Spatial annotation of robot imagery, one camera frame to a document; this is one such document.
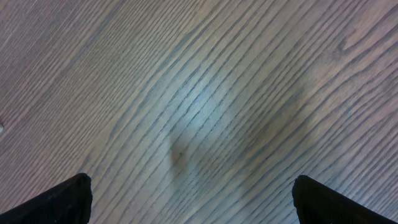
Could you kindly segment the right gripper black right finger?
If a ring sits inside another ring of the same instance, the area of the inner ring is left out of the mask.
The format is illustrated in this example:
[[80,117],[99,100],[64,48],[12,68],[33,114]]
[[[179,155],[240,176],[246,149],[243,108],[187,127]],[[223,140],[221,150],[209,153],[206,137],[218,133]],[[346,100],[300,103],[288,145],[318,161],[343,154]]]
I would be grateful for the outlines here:
[[306,175],[295,179],[292,196],[301,224],[397,224]]

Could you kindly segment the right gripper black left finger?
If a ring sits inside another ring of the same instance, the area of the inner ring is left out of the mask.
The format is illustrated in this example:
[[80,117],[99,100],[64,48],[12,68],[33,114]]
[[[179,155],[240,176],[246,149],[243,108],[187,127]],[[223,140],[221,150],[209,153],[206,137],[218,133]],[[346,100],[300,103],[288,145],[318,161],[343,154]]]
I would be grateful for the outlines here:
[[91,217],[91,178],[79,173],[1,214],[1,224],[87,224]]

